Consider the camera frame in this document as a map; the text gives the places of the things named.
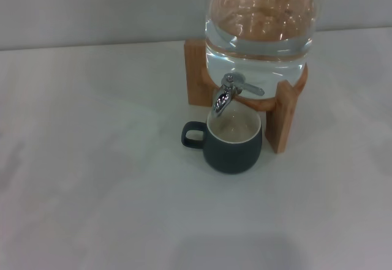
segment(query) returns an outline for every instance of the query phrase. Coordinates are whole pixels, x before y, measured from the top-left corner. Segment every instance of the white table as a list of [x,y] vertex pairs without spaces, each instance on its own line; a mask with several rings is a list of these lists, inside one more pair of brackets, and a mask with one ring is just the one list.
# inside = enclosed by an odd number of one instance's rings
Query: white table
[[180,142],[182,42],[0,53],[1,270],[385,270],[392,28],[321,32],[285,154]]

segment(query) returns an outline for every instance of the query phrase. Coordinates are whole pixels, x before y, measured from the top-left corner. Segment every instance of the chrome tap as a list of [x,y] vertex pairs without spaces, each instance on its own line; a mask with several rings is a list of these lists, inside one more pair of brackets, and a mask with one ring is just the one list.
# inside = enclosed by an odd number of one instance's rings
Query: chrome tap
[[245,76],[238,72],[228,73],[222,79],[222,86],[218,90],[213,102],[212,114],[218,117],[227,105],[243,90],[247,90],[258,96],[264,96],[264,90],[254,85],[245,83]]

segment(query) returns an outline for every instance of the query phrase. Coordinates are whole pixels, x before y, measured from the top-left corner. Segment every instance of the dark gray mug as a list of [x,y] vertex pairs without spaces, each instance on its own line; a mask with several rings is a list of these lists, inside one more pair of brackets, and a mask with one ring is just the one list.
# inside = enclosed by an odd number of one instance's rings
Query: dark gray mug
[[[186,137],[188,131],[203,132],[202,140]],[[207,122],[188,122],[181,142],[188,148],[202,149],[204,157],[213,168],[227,174],[238,174],[250,169],[262,150],[262,122],[253,109],[232,102],[222,115]]]

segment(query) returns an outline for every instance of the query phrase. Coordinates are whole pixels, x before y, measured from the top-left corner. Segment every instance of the wooden stand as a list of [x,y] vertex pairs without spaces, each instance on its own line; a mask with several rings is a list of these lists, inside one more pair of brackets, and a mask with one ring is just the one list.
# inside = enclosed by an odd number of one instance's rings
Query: wooden stand
[[[208,74],[204,40],[187,40],[184,44],[188,102],[191,105],[211,107],[217,86]],[[307,65],[302,76],[292,86],[287,80],[277,84],[275,98],[265,100],[236,97],[236,100],[266,112],[265,137],[275,153],[284,152],[292,125],[296,102],[307,81]]]

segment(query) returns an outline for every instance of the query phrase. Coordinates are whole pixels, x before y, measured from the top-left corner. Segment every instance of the white wall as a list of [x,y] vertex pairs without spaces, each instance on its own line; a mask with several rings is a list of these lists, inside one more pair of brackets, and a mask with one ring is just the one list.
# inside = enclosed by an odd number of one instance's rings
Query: white wall
[[[392,0],[325,0],[319,29],[392,26]],[[201,37],[206,0],[0,0],[0,49]]]

